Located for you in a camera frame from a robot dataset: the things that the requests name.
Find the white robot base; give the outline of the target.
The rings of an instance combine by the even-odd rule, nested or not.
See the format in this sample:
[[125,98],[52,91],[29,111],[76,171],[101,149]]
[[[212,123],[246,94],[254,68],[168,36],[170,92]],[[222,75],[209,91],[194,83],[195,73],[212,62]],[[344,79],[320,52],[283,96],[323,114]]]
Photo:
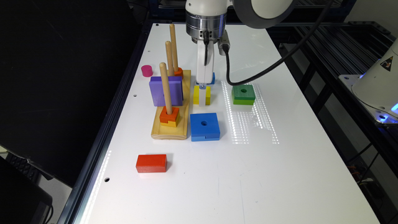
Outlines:
[[380,125],[397,125],[397,42],[362,75],[340,81]]

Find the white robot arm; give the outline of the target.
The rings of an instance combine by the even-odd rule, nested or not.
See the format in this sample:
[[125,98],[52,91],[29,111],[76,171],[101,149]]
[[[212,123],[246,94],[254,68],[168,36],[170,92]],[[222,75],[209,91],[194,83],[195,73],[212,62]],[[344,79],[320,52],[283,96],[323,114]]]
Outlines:
[[228,7],[239,20],[254,29],[265,29],[283,21],[294,9],[295,0],[188,0],[186,31],[197,43],[197,76],[200,106],[206,105],[206,86],[213,81],[214,44],[225,33]]

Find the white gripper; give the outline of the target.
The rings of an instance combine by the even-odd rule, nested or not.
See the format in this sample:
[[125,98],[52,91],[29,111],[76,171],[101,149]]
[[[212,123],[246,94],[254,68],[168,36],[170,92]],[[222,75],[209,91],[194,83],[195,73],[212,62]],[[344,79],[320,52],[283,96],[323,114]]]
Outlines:
[[207,45],[207,64],[205,65],[205,44],[202,40],[197,42],[197,76],[199,83],[199,106],[206,106],[206,85],[213,80],[214,67],[214,42],[211,40]]

